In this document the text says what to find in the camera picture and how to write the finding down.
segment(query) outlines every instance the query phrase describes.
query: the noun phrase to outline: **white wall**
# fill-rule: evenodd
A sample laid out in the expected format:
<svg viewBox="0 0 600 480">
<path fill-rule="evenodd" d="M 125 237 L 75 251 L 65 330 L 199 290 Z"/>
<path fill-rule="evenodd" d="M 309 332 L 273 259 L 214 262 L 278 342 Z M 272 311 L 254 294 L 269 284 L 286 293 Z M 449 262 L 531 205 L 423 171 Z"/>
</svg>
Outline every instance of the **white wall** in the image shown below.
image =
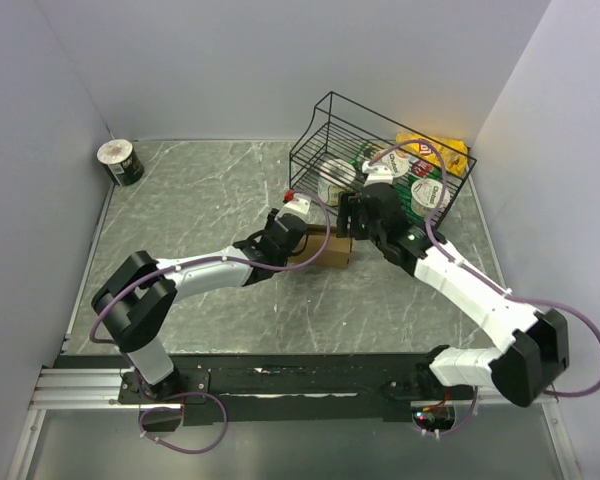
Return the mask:
<svg viewBox="0 0 600 480">
<path fill-rule="evenodd" d="M 38 0 L 117 136 L 294 138 L 329 90 L 473 140 L 549 0 Z"/>
<path fill-rule="evenodd" d="M 560 299 L 600 326 L 600 0 L 553 0 L 482 128 L 476 181 L 509 285 Z M 571 322 L 563 389 L 600 375 Z M 600 478 L 600 392 L 565 400 L 586 478 Z"/>
<path fill-rule="evenodd" d="M 32 0 L 0 0 L 0 478 L 61 345 L 106 189 L 108 132 Z"/>
</svg>

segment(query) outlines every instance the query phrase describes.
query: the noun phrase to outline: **black wire rack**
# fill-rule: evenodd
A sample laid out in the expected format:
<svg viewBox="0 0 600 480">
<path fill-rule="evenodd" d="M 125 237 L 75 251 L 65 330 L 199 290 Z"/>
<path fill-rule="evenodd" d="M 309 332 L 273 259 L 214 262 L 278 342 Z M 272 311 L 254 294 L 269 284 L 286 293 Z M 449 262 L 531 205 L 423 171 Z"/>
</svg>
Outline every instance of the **black wire rack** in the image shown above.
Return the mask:
<svg viewBox="0 0 600 480">
<path fill-rule="evenodd" d="M 309 126 L 289 152 L 290 188 L 301 188 L 317 194 L 320 182 L 326 182 L 344 190 L 360 192 L 365 182 L 365 175 L 359 170 L 361 160 L 368 157 L 369 152 L 378 152 L 394 145 L 398 132 L 420 135 L 435 147 L 445 147 L 466 157 L 466 168 L 462 175 L 447 172 L 449 203 L 433 219 L 434 226 L 439 227 L 469 178 L 476 159 L 333 91 L 315 104 Z M 412 156 L 425 162 L 429 165 L 428 175 L 433 174 L 434 178 L 440 178 L 441 172 L 437 165 L 413 150 L 400 150 L 406 158 Z M 347 170 L 334 174 L 326 163 L 329 160 L 355 164 L 358 169 L 355 173 Z M 395 178 L 393 183 L 411 221 L 421 224 L 424 222 L 423 217 L 411 209 L 411 184 L 414 178 L 417 176 L 405 174 Z M 330 206 L 329 209 L 333 213 L 337 212 L 336 206 Z"/>
</svg>

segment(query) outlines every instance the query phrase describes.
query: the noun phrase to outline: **brown box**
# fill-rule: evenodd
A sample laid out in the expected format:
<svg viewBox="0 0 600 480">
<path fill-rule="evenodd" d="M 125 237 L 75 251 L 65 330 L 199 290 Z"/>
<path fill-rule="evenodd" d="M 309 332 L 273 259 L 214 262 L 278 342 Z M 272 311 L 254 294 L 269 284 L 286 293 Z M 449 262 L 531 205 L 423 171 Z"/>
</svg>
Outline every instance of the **brown box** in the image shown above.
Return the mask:
<svg viewBox="0 0 600 480">
<path fill-rule="evenodd" d="M 316 258 L 312 265 L 320 265 L 322 267 L 331 268 L 347 268 L 349 266 L 353 241 L 351 238 L 336 237 L 334 227 L 331 229 L 331 235 L 329 236 L 327 248 L 324 252 L 322 252 L 322 255 Z M 307 246 L 300 255 L 289 258 L 289 262 L 301 263 L 312 257 L 322 246 L 326 233 L 327 227 L 324 225 L 308 225 Z M 303 246 L 304 239 L 300 240 L 296 251 L 302 250 Z"/>
</svg>

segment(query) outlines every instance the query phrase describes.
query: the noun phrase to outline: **yellow bag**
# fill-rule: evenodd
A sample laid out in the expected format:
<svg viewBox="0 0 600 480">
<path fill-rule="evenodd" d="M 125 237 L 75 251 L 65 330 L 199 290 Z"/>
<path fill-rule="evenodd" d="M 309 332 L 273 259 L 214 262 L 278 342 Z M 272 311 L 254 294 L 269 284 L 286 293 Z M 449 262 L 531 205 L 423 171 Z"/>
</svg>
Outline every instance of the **yellow bag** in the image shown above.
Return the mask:
<svg viewBox="0 0 600 480">
<path fill-rule="evenodd" d="M 406 140 L 413 140 L 416 138 L 422 138 L 424 140 L 427 140 L 427 138 L 418 135 L 417 133 L 401 132 L 398 135 L 396 135 L 396 142 L 400 143 Z M 454 140 L 452 138 L 431 138 L 435 140 L 435 142 L 431 142 L 433 143 L 433 146 L 440 150 L 440 155 L 442 155 L 442 158 L 444 159 L 444 165 L 447 167 L 447 171 L 453 173 L 454 175 L 462 176 L 465 169 L 467 168 L 467 155 L 469 153 L 469 149 L 467 148 L 465 143 L 462 140 Z M 464 155 L 456 152 L 455 150 L 451 150 L 448 147 L 455 148 L 456 150 L 462 152 Z M 440 163 L 438 162 L 435 153 L 433 153 L 427 145 L 412 143 L 410 145 L 406 145 L 403 148 L 408 152 L 419 155 L 421 158 L 424 158 L 425 160 L 431 162 L 436 166 L 440 166 Z"/>
</svg>

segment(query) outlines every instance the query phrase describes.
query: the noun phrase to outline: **gray marble tabletop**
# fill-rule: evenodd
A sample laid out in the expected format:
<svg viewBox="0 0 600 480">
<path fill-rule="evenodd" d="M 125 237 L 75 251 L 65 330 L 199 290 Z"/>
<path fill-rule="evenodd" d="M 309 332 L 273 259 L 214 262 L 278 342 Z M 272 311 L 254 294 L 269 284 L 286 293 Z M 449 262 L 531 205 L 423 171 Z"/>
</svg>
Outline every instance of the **gray marble tabletop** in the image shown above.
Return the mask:
<svg viewBox="0 0 600 480">
<path fill-rule="evenodd" d="M 88 339 L 96 318 L 90 301 L 132 252 L 147 250 L 154 258 L 211 253 L 262 228 L 288 186 L 291 146 L 136 143 L 145 174 L 114 190 L 67 353 L 113 353 Z M 441 232 L 497 278 L 469 184 Z M 444 296 L 387 263 L 369 242 L 354 242 L 352 255 L 346 270 L 308 267 L 186 299 L 171 308 L 160 337 L 172 353 L 423 352 L 440 344 L 491 345 Z"/>
</svg>

